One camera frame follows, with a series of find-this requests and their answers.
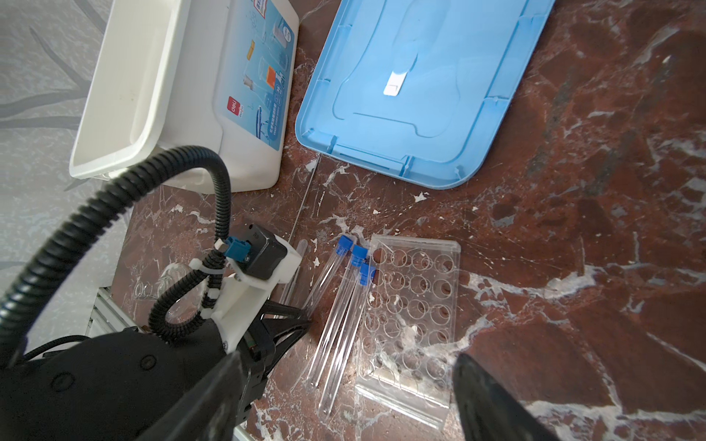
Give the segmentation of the white plastic storage bin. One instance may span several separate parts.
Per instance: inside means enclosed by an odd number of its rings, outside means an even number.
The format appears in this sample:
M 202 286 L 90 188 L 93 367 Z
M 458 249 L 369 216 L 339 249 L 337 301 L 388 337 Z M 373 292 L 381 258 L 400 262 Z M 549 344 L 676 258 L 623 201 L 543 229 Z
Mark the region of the white plastic storage bin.
M 202 146 L 232 191 L 279 179 L 300 19 L 289 1 L 117 1 L 69 163 L 109 180 Z

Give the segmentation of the test tube blue cap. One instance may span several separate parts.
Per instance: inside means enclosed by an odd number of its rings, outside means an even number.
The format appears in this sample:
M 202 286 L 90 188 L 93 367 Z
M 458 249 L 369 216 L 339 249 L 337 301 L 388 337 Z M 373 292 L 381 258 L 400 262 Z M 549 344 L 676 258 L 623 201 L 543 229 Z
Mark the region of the test tube blue cap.
M 336 249 L 325 263 L 321 274 L 318 279 L 316 279 L 316 282 L 314 283 L 314 286 L 305 301 L 303 311 L 305 312 L 307 318 L 311 318 L 313 316 L 314 310 L 316 309 L 318 303 L 320 303 L 328 285 L 332 281 L 334 275 L 336 275 L 336 272 L 338 272 L 338 268 L 341 266 L 347 253 L 353 248 L 353 245 L 356 244 L 356 242 L 356 239 L 353 239 L 347 235 L 342 235 L 339 238 L 338 243 L 336 244 Z
M 307 377 L 308 383 L 317 388 L 323 377 L 325 365 L 332 353 L 336 336 L 339 334 L 344 316 L 346 314 L 347 305 L 351 300 L 353 290 L 358 283 L 360 270 L 368 254 L 368 250 L 359 245 L 353 245 L 351 249 L 351 257 L 347 264 L 346 271 L 342 277 L 341 284 L 336 294 L 336 299 L 332 305 L 331 312 L 327 319 L 327 324 L 322 332 L 321 340 L 317 347 L 316 353 L 312 359 L 312 365 Z
M 338 345 L 336 346 L 327 382 L 318 405 L 317 414 L 322 421 L 327 421 L 332 415 L 336 395 L 338 395 L 339 387 L 344 377 L 347 360 L 356 338 L 374 273 L 375 268 L 365 261 L 361 266 L 360 275 L 354 285 L 349 305 L 347 305 L 345 320 L 338 336 Z

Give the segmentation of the clear plastic test tube rack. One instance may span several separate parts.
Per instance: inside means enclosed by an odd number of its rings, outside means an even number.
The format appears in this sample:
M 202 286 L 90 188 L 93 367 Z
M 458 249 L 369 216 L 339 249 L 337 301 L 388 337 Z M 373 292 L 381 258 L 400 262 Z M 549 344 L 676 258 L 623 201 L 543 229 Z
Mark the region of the clear plastic test tube rack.
M 356 392 L 441 429 L 452 399 L 461 246 L 450 240 L 375 234 L 375 275 L 360 328 Z

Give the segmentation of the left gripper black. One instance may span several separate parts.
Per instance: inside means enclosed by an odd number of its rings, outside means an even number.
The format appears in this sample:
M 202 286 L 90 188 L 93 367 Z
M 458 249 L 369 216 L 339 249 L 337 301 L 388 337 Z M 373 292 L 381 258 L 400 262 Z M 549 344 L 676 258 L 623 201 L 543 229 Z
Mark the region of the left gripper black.
M 235 351 L 207 321 L 173 345 L 132 329 L 88 338 L 1 373 L 5 440 L 140 440 L 222 359 L 237 353 L 246 378 L 243 422 L 286 352 L 309 330 L 295 308 L 267 301 Z

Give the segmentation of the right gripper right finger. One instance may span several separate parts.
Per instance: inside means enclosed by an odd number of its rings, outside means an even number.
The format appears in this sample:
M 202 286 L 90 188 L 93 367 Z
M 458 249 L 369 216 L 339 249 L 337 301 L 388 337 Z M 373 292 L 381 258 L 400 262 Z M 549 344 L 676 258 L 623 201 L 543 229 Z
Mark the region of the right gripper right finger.
M 452 385 L 467 440 L 557 439 L 465 353 L 454 363 Z

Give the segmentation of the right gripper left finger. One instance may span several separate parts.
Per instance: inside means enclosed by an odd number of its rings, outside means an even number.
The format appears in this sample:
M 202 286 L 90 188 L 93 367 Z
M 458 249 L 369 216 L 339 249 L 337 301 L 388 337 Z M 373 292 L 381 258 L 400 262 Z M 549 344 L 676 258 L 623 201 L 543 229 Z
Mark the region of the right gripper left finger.
M 243 422 L 239 407 L 245 381 L 240 355 L 226 356 L 138 438 L 231 440 Z

